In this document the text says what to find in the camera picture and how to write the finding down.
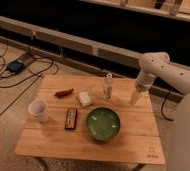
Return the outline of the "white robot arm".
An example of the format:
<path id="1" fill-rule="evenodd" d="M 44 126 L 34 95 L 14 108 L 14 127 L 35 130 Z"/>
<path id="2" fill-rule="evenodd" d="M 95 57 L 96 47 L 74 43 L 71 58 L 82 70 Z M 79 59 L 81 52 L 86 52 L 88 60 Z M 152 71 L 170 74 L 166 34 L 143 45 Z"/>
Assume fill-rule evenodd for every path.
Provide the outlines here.
<path id="1" fill-rule="evenodd" d="M 130 104 L 135 105 L 143 92 L 147 92 L 156 78 L 160 78 L 180 97 L 173 121 L 171 144 L 166 171 L 190 171 L 190 70 L 173 65 L 166 52 L 148 52 L 138 57 L 140 67 Z"/>

